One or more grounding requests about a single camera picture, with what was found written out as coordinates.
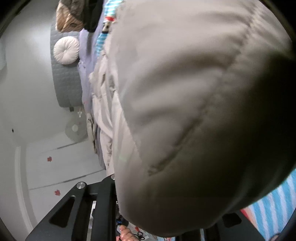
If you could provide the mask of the left hand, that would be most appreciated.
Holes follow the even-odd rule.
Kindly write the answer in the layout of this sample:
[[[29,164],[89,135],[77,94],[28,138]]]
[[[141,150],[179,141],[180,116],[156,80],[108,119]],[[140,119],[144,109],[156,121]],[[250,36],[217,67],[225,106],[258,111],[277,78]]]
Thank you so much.
[[[119,229],[120,235],[116,237],[116,241],[138,241],[137,237],[126,226],[121,225]]]

